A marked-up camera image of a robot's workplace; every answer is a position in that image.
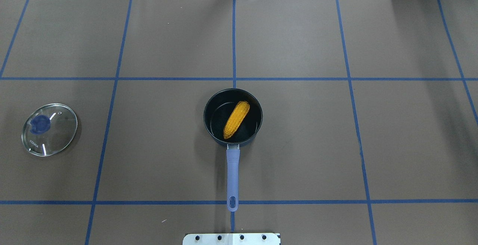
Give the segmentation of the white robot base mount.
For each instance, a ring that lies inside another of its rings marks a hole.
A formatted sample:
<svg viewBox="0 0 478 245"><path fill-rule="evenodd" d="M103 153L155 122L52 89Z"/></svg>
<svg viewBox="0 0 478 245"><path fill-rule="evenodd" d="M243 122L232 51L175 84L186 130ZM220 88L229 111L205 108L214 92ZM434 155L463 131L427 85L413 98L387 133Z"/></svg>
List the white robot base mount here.
<svg viewBox="0 0 478 245"><path fill-rule="evenodd" d="M279 233L191 233L183 245L281 245Z"/></svg>

